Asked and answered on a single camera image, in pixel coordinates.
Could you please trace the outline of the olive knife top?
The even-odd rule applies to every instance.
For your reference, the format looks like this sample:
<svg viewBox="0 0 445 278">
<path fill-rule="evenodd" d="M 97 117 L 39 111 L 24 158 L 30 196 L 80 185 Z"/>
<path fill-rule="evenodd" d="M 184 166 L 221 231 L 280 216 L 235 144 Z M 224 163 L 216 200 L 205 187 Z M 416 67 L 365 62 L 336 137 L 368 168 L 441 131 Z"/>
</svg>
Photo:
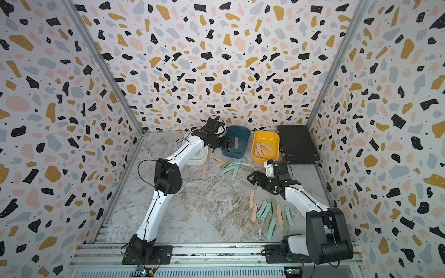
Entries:
<svg viewBox="0 0 445 278">
<path fill-rule="evenodd" d="M 223 169 L 227 167 L 229 164 L 231 164 L 234 160 L 233 159 L 227 159 L 226 161 L 218 163 L 216 166 L 220 169 Z"/>
</svg>

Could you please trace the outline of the mint knife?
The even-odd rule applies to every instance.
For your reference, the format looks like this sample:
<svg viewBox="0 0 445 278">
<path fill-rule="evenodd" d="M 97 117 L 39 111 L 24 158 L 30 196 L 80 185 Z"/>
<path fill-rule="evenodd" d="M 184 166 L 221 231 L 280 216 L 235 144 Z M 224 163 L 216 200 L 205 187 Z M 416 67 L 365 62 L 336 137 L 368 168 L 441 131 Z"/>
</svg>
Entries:
<svg viewBox="0 0 445 278">
<path fill-rule="evenodd" d="M 232 178 L 231 178 L 233 181 L 236 180 L 236 177 L 238 175 L 238 171 L 239 171 L 239 166 L 234 166 L 233 173 L 232 173 Z"/>
<path fill-rule="evenodd" d="M 289 207 L 285 207 L 285 213 L 286 213 L 286 219 L 287 219 L 287 222 L 288 222 L 289 226 L 290 227 L 294 227 L 295 224 L 294 224 L 293 217 L 292 217 L 292 214 L 291 214 L 291 211 L 290 211 Z"/>
<path fill-rule="evenodd" d="M 224 174 L 233 171 L 235 169 L 235 166 L 227 166 L 220 171 L 220 175 L 223 176 Z"/>
<path fill-rule="evenodd" d="M 262 221 L 264 221 L 264 220 L 266 219 L 268 213 L 269 213 L 270 210 L 271 210 L 271 206 L 272 206 L 272 205 L 271 205 L 269 202 L 267 202 L 267 201 L 264 201 L 264 202 L 263 202 L 263 205 L 262 205 L 263 211 L 262 211 L 262 213 L 261 213 L 261 215 L 260 215 L 260 219 L 261 219 Z"/>
<path fill-rule="evenodd" d="M 261 205 L 261 207 L 260 207 L 259 210 L 257 211 L 257 214 L 256 214 L 257 218 L 260 218 L 260 217 L 262 216 L 262 214 L 263 214 L 264 211 L 265 211 L 265 208 L 266 208 L 267 204 L 268 204 L 268 202 L 267 202 L 266 200 L 264 200 L 263 203 L 262 203 L 262 205 Z"/>
<path fill-rule="evenodd" d="M 242 161 L 235 161 L 235 164 L 244 166 L 244 167 L 250 167 L 250 163 L 242 162 Z"/>
</svg>

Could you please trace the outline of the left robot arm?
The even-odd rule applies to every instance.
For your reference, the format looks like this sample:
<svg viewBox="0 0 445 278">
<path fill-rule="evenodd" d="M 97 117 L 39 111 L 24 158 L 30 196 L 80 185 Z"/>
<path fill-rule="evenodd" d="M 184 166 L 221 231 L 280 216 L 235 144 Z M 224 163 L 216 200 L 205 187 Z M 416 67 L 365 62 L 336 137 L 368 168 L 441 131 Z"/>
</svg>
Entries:
<svg viewBox="0 0 445 278">
<path fill-rule="evenodd" d="M 233 142 L 224 133 L 226 124 L 219 116 L 210 116 L 201 128 L 191 131 L 185 145 L 167 158 L 155 161 L 154 182 L 148 185 L 154 189 L 153 199 L 137 232 L 124 245 L 124 265 L 149 264 L 156 257 L 154 246 L 161 220 L 170 201 L 183 185 L 181 170 L 187 162 L 205 147 L 212 150 L 228 149 Z"/>
</svg>

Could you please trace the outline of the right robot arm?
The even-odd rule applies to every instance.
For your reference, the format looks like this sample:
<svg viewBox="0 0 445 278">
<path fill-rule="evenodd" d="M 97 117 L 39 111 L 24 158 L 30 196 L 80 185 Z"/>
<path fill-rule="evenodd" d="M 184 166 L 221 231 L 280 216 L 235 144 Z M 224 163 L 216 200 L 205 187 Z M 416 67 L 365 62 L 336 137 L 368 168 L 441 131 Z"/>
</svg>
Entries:
<svg viewBox="0 0 445 278">
<path fill-rule="evenodd" d="M 344 213 L 339 208 L 323 205 L 293 178 L 292 168 L 285 162 L 268 160 L 265 172 L 254 171 L 247 177 L 251 185 L 272 195 L 281 196 L 293 205 L 306 220 L 304 234 L 284 236 L 280 244 L 266 245 L 264 255 L 269 264 L 329 264 L 353 258 L 354 250 Z"/>
</svg>

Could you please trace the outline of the white storage box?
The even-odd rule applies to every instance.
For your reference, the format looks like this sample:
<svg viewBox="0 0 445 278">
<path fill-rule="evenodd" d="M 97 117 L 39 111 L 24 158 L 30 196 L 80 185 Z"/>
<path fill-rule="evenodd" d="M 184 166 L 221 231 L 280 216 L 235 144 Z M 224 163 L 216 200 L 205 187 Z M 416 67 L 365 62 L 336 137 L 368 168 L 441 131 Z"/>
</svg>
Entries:
<svg viewBox="0 0 445 278">
<path fill-rule="evenodd" d="M 207 156 L 209 155 L 208 146 L 204 145 L 204 147 L 197 152 L 194 156 L 190 158 L 190 160 L 186 163 L 189 166 L 203 165 L 207 162 Z"/>
</svg>

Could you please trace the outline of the dark teal storage box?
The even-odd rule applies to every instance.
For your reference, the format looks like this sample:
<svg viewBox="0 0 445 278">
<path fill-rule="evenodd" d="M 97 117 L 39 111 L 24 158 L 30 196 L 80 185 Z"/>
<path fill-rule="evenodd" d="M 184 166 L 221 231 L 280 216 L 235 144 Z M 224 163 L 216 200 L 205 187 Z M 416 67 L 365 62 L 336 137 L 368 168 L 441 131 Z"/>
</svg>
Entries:
<svg viewBox="0 0 445 278">
<path fill-rule="evenodd" d="M 250 139 L 251 131 L 243 126 L 230 126 L 227 129 L 226 136 L 232 141 L 233 146 L 228 149 L 222 149 L 222 154 L 233 159 L 243 158 Z"/>
</svg>

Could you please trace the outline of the yellow storage box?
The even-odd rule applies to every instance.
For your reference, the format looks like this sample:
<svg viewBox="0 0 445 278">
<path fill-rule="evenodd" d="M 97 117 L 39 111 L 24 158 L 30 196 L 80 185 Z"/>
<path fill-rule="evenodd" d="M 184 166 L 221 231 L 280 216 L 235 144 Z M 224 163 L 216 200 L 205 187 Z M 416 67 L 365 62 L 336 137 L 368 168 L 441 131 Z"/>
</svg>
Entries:
<svg viewBox="0 0 445 278">
<path fill-rule="evenodd" d="M 266 161 L 277 161 L 279 159 L 279 136 L 277 133 L 258 131 L 254 134 L 251 147 L 253 161 L 263 164 Z"/>
</svg>

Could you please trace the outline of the olive knife bottom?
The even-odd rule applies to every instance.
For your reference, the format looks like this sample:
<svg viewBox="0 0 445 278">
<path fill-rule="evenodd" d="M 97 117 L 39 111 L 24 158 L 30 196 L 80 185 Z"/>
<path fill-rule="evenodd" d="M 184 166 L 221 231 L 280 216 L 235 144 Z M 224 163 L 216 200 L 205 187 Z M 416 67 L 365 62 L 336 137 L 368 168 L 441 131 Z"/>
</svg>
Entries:
<svg viewBox="0 0 445 278">
<path fill-rule="evenodd" d="M 272 211 L 273 218 L 278 218 L 278 215 L 277 215 L 277 201 L 276 201 L 275 198 L 271 199 L 271 211 Z"/>
</svg>

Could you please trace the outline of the pink knife beside olive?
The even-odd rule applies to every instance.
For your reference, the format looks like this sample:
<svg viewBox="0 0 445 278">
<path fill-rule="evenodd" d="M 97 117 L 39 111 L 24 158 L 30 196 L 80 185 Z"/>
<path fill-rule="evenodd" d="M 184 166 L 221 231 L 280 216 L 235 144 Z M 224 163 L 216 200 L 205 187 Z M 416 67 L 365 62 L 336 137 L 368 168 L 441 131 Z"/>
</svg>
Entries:
<svg viewBox="0 0 445 278">
<path fill-rule="evenodd" d="M 255 191 L 250 190 L 249 207 L 251 209 L 254 207 L 254 195 L 255 195 Z"/>
</svg>

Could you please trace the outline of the mint knife lowest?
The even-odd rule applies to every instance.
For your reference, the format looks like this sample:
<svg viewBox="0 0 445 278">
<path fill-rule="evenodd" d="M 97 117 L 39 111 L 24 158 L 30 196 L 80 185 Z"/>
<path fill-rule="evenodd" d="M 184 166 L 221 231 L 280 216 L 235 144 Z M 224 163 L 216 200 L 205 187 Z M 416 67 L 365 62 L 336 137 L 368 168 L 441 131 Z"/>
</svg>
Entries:
<svg viewBox="0 0 445 278">
<path fill-rule="evenodd" d="M 272 240 L 273 232 L 274 232 L 274 229 L 275 229 L 276 225 L 277 225 L 277 220 L 275 218 L 272 218 L 271 221 L 270 221 L 268 230 L 267 230 L 267 239 L 269 241 Z"/>
</svg>

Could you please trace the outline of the olive knife lowest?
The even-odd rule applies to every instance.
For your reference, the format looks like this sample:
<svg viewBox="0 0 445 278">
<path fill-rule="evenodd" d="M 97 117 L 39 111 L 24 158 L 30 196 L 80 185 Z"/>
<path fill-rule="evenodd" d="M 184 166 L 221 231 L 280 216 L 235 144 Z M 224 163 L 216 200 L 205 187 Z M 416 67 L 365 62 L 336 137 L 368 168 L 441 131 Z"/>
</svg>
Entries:
<svg viewBox="0 0 445 278">
<path fill-rule="evenodd" d="M 264 220 L 263 232 L 265 234 L 267 234 L 267 232 L 269 230 L 271 219 L 272 219 L 272 213 L 269 212 L 268 215 L 266 216 L 265 220 Z"/>
</svg>

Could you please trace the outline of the black case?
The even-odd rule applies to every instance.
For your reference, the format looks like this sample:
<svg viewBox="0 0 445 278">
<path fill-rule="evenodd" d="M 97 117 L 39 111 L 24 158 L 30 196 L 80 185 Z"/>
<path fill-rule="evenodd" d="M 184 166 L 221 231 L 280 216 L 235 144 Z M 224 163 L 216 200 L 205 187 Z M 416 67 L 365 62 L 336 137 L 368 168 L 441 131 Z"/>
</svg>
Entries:
<svg viewBox="0 0 445 278">
<path fill-rule="evenodd" d="M 317 164 L 320 156 L 304 125 L 280 125 L 277 128 L 282 159 L 288 164 Z"/>
</svg>

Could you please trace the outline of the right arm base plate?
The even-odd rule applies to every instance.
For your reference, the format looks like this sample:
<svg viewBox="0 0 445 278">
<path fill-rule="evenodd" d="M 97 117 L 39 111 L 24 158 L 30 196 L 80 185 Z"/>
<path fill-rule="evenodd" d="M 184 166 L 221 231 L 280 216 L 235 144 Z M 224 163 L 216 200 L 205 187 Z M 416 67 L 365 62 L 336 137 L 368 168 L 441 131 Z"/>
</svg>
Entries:
<svg viewBox="0 0 445 278">
<path fill-rule="evenodd" d="M 304 254 L 294 254 L 281 244 L 267 244 L 261 251 L 268 264 L 303 264 L 313 263 L 312 259 Z"/>
</svg>

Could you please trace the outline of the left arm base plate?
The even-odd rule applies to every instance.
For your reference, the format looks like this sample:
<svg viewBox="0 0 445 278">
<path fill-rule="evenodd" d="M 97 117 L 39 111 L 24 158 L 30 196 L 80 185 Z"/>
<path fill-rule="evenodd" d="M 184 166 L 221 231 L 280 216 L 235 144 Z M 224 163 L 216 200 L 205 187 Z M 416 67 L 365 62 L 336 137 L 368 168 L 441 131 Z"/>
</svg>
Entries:
<svg viewBox="0 0 445 278">
<path fill-rule="evenodd" d="M 124 252 L 122 265 L 168 265 L 172 258 L 173 246 L 154 245 L 148 246 L 144 250 L 129 246 Z"/>
</svg>

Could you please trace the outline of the aluminium front rail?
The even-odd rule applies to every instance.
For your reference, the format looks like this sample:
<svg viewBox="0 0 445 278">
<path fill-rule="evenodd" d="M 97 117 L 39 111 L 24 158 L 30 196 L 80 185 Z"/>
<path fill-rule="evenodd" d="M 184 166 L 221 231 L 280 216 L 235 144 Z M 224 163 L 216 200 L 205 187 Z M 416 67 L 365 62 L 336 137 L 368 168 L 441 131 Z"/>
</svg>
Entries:
<svg viewBox="0 0 445 278">
<path fill-rule="evenodd" d="M 83 244 L 68 266 L 69 278 L 366 278 L 352 259 L 314 264 L 278 254 L 277 243 L 161 243 L 144 265 L 124 265 L 121 244 Z"/>
</svg>

